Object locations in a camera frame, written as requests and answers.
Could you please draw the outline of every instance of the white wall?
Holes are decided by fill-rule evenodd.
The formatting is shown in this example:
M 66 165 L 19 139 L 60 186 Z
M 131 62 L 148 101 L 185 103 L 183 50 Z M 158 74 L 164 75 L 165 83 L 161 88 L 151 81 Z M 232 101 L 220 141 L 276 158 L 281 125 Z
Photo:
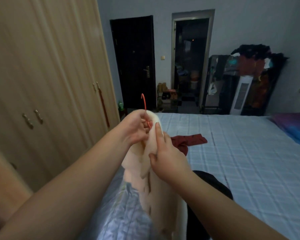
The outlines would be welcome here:
M 290 59 L 271 96 L 267 114 L 300 112 L 300 2 L 296 6 L 282 51 Z
M 122 99 L 110 19 L 153 15 L 156 82 L 171 84 L 172 13 L 215 9 L 210 55 L 241 44 L 281 52 L 296 0 L 98 0 L 116 97 Z

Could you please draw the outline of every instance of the bed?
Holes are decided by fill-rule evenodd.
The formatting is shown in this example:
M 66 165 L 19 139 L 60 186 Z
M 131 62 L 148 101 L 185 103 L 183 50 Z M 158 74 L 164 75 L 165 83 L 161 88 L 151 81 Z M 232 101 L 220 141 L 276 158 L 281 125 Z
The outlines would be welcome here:
M 192 170 L 213 174 L 234 201 L 290 240 L 300 239 L 300 145 L 266 117 L 158 114 L 171 137 L 202 134 L 189 147 Z M 138 194 L 119 169 L 81 239 L 156 239 Z

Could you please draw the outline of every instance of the purple and blue blanket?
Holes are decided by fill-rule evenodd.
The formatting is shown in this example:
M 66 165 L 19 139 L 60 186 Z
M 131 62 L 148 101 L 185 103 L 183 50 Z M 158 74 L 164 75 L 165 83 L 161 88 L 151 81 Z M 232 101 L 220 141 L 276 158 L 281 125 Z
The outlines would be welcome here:
M 279 113 L 273 115 L 271 120 L 300 144 L 300 113 Z

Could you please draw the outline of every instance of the hand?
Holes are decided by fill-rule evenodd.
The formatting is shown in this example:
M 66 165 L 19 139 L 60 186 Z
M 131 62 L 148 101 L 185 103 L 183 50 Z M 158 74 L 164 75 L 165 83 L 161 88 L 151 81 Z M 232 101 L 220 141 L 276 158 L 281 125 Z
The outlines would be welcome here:
M 175 183 L 187 172 L 192 172 L 185 155 L 172 145 L 170 136 L 162 134 L 159 123 L 155 124 L 158 153 L 149 154 L 152 170 L 168 184 Z
M 152 127 L 153 123 L 144 109 L 135 110 L 126 116 L 118 125 L 120 132 L 123 133 L 124 139 L 128 141 L 129 145 L 146 141 L 149 137 L 149 122 Z

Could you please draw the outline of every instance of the person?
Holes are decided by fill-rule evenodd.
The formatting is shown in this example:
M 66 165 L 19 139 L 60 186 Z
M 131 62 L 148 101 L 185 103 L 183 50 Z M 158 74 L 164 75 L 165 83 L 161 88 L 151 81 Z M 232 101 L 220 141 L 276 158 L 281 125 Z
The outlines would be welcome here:
M 75 239 L 90 220 L 131 145 L 148 139 L 150 118 L 136 110 L 86 154 L 33 194 L 0 230 L 0 240 Z M 286 239 L 192 172 L 155 125 L 153 171 L 191 207 L 213 239 Z

